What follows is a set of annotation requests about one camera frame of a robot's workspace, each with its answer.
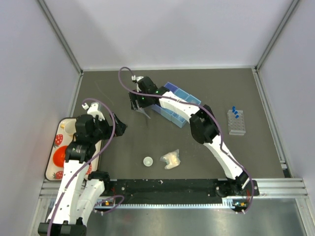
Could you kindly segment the clear bag of cotton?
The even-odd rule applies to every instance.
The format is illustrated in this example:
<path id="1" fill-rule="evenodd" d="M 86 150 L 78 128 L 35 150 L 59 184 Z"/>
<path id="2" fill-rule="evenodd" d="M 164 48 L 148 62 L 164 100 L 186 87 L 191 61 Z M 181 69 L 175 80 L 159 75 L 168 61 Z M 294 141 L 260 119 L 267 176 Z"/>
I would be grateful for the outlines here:
<path id="1" fill-rule="evenodd" d="M 160 161 L 165 162 L 165 169 L 170 170 L 180 165 L 181 161 L 179 159 L 179 150 L 175 150 L 167 153 L 160 158 Z"/>

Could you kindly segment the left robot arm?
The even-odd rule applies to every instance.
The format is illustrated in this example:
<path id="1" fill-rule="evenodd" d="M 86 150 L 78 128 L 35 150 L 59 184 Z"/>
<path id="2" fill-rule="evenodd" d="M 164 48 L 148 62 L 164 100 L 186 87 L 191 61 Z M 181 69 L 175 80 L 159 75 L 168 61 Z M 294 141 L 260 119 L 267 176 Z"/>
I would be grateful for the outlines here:
<path id="1" fill-rule="evenodd" d="M 115 114 L 109 125 L 99 115 L 80 115 L 76 118 L 72 141 L 65 150 L 63 177 L 55 205 L 46 222 L 38 226 L 41 236 L 84 236 L 87 222 L 100 195 L 111 191 L 107 172 L 93 171 L 87 174 L 93 157 L 98 157 L 96 144 L 110 142 L 122 136 L 126 125 Z"/>

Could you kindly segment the blue compartment organizer box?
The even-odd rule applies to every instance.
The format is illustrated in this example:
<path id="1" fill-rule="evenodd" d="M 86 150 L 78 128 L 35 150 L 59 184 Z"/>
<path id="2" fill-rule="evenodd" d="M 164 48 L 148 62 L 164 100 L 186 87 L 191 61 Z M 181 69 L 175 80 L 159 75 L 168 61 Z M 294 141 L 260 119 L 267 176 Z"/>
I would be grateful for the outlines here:
<path id="1" fill-rule="evenodd" d="M 177 87 L 176 85 L 167 82 L 164 85 L 165 88 L 169 89 L 171 92 L 173 92 L 177 97 L 185 100 L 186 102 L 190 102 L 190 103 L 194 103 L 194 104 L 201 104 L 201 101 L 194 97 L 193 95 L 185 92 L 184 90 L 182 90 L 181 88 Z M 159 105 L 152 105 L 150 107 L 153 111 L 157 112 L 158 114 L 160 114 L 161 116 L 163 116 L 164 118 L 166 118 L 167 120 L 171 121 L 172 123 L 174 123 L 175 125 L 177 125 L 179 128 L 182 128 L 183 126 L 185 126 L 185 124 L 187 123 L 187 121 L 180 116 L 179 114 L 166 109 L 166 108 L 162 108 Z"/>

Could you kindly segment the clear acrylic test tube rack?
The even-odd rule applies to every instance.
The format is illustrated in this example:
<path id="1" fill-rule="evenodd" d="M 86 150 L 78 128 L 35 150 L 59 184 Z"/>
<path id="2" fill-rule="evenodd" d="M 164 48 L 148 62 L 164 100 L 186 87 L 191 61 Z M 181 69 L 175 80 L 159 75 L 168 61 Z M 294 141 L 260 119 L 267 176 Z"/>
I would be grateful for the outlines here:
<path id="1" fill-rule="evenodd" d="M 227 112 L 228 131 L 229 135 L 244 136 L 246 133 L 244 112 L 237 110 L 239 118 L 233 113 L 233 110 Z"/>

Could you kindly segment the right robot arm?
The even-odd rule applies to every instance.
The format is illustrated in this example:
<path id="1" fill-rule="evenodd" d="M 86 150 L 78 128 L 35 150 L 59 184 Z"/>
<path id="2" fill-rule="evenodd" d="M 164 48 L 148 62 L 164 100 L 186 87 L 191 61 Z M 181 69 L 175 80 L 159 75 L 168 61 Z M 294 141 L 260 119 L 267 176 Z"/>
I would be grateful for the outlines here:
<path id="1" fill-rule="evenodd" d="M 136 89 L 129 93 L 133 110 L 159 105 L 172 111 L 189 123 L 194 140 L 214 155 L 227 178 L 227 183 L 216 187 L 218 194 L 240 195 L 247 190 L 250 178 L 222 140 L 221 130 L 209 106 L 201 107 L 199 104 L 185 101 L 166 87 L 158 88 L 147 76 L 133 75 L 131 79 L 136 84 Z"/>

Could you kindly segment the clear plastic funnel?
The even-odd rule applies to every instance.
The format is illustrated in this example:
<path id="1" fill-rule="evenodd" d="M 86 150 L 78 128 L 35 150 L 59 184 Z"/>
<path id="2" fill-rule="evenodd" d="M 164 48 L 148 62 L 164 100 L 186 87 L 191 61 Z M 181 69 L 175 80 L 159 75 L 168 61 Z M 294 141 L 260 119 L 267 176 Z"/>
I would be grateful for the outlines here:
<path id="1" fill-rule="evenodd" d="M 143 108 L 137 108 L 135 111 L 144 114 L 148 119 L 151 118 Z"/>

